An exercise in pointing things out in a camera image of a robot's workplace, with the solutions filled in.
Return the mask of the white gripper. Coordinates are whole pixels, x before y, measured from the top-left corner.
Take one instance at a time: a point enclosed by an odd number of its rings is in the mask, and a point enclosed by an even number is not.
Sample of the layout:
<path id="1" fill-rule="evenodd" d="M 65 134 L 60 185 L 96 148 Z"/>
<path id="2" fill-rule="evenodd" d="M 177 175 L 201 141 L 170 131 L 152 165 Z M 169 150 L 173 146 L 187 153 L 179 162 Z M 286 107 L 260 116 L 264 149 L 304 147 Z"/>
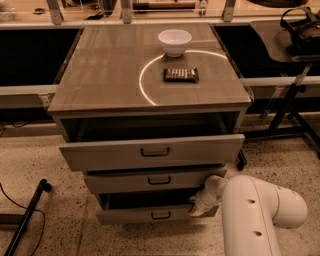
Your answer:
<path id="1" fill-rule="evenodd" d="M 189 215 L 191 217 L 202 216 L 204 213 L 209 212 L 213 207 L 218 206 L 221 202 L 221 198 L 221 195 L 210 193 L 205 190 L 197 192 L 188 199 L 190 203 L 193 203 Z"/>

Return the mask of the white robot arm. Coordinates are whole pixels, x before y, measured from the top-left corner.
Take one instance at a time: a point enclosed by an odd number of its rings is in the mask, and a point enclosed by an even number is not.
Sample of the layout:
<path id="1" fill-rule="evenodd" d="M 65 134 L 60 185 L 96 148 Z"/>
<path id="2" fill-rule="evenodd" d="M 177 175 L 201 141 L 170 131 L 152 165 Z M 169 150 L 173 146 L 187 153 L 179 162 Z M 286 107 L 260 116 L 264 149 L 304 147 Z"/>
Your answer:
<path id="1" fill-rule="evenodd" d="M 282 256 L 275 229 L 298 228 L 308 215 L 297 192 L 247 175 L 212 175 L 190 201 L 194 217 L 221 207 L 225 256 Z"/>

